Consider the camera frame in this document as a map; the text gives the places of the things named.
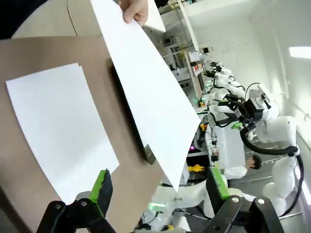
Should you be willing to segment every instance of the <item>fluorescent light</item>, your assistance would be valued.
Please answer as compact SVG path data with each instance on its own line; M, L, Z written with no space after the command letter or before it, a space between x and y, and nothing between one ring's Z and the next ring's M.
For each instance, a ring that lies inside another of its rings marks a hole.
M311 59L311 47L290 47L291 57Z
M300 179L300 169L298 166L295 167L295 174L296 174L297 179ZM307 204L310 205L311 204L311 193L305 181L302 182L301 189L302 189L303 194L305 195Z

